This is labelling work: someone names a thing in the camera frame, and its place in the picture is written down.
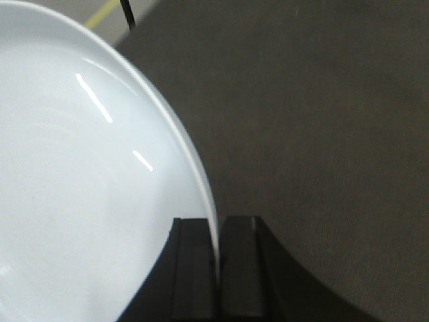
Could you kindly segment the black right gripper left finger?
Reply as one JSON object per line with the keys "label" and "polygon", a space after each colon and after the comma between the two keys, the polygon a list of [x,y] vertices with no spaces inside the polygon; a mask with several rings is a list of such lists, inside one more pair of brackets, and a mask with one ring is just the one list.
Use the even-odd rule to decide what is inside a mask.
{"label": "black right gripper left finger", "polygon": [[168,240],[120,321],[217,321],[208,220],[173,220]]}

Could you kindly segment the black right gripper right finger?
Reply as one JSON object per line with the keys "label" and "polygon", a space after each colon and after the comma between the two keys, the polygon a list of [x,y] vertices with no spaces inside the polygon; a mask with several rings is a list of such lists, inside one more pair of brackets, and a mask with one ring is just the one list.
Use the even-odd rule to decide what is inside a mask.
{"label": "black right gripper right finger", "polygon": [[220,233],[221,321],[374,321],[300,265],[260,217]]}

